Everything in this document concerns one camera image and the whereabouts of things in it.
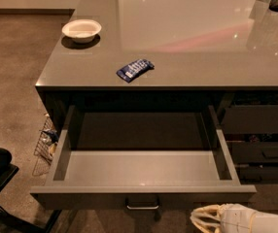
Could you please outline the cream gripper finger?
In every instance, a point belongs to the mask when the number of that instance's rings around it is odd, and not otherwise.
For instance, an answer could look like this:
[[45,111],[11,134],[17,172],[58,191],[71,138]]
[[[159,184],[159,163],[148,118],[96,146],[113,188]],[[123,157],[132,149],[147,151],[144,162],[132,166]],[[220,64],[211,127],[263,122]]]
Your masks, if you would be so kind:
[[191,223],[201,233],[224,233],[221,227],[224,205],[208,205],[199,207],[191,212]]

